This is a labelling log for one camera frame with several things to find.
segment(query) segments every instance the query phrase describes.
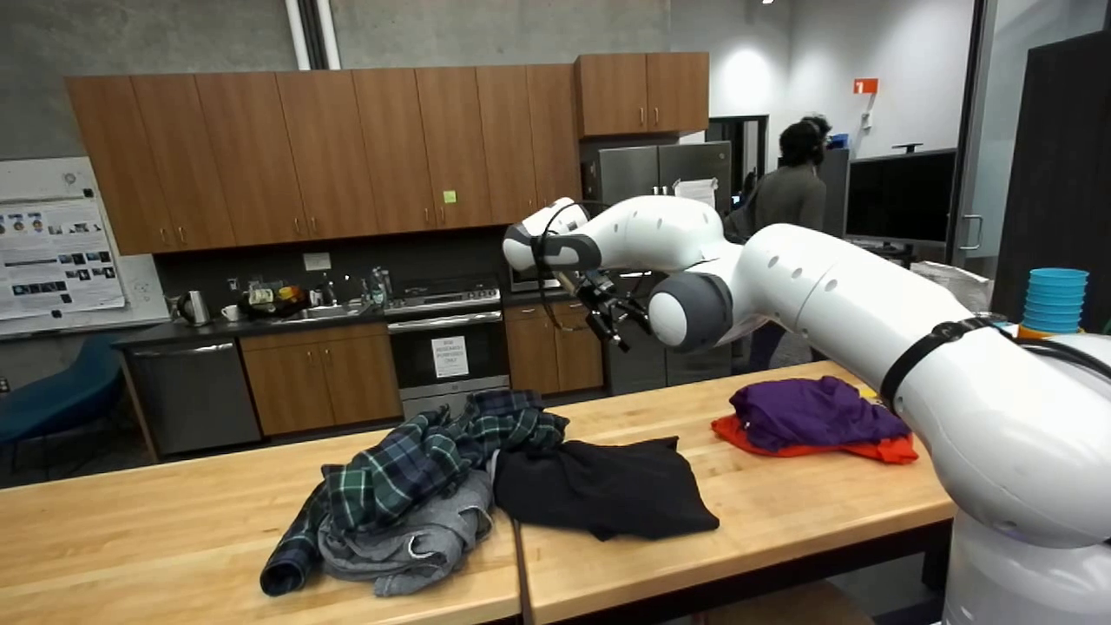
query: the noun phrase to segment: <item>plaid shirt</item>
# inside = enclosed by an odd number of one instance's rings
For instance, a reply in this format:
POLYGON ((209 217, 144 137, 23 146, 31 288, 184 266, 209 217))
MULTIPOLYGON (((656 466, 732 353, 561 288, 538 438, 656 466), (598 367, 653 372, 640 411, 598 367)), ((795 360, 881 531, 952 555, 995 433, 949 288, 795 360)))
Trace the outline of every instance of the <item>plaid shirt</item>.
POLYGON ((567 421, 545 412, 535 393, 472 397, 463 421, 447 411, 401 421, 348 466, 322 466, 322 482, 270 552, 262 590, 288 593, 319 570, 317 526, 322 518, 348 531, 387 526, 434 493, 450 493, 498 449, 554 452, 561 428, 567 421), (299 573, 292 582, 268 582, 277 570, 299 573))

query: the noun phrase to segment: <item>person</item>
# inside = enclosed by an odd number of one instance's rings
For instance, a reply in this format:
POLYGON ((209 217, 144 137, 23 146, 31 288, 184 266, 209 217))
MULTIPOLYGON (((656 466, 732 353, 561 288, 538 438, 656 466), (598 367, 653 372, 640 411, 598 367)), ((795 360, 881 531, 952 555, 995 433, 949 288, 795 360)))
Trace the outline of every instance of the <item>person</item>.
MULTIPOLYGON (((827 227, 827 185, 817 170, 822 164, 827 130, 827 117, 809 113, 777 136, 777 170, 756 181, 745 207, 751 231, 763 229, 766 221, 795 221, 809 229, 827 227)), ((783 327, 777 324, 756 327, 745 341, 751 353, 740 363, 732 363, 732 372, 766 367, 781 338, 783 327)))

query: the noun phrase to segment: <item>desk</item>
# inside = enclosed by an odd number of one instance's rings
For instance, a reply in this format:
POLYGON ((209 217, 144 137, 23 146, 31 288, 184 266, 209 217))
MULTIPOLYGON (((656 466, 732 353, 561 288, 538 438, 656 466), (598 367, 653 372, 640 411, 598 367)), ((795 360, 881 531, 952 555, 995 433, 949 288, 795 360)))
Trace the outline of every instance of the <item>desk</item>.
POLYGON ((598 543, 584 531, 520 523, 531 619, 581 619, 949 522, 956 508, 924 445, 913 466, 873 466, 851 456, 754 457, 710 433, 709 423, 732 412, 728 397, 740 385, 819 375, 853 382, 819 360, 554 405, 550 412, 568 415, 567 438, 575 441, 628 445, 677 433, 721 526, 663 543, 598 543))
POLYGON ((509 522, 466 570, 377 599, 364 582, 262 597, 261 564, 319 482, 381 433, 0 489, 0 620, 498 620, 520 615, 509 522))

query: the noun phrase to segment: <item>backsplash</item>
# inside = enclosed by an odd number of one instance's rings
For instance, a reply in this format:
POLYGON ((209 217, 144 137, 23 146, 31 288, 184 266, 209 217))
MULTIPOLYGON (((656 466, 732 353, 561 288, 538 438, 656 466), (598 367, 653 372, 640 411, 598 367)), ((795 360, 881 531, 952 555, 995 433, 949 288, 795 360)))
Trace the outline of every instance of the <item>backsplash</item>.
POLYGON ((305 271, 300 254, 329 254, 329 276, 369 276, 370 266, 387 266, 392 280, 429 276, 489 276, 504 275, 498 257, 504 229, 450 229, 375 240, 329 240, 329 244, 288 244, 248 251, 203 251, 203 254, 158 254, 158 280, 166 298, 189 288, 203 293, 209 304, 223 304, 226 276, 283 276, 317 283, 319 271, 305 271))

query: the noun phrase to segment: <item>oven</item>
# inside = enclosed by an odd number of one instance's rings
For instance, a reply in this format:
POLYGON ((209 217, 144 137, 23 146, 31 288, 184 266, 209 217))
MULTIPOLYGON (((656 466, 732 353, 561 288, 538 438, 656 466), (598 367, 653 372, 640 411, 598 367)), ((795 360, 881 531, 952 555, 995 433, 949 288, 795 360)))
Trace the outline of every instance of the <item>oven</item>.
POLYGON ((463 415, 475 393, 509 387, 498 293, 423 293, 386 309, 401 412, 447 405, 463 415))

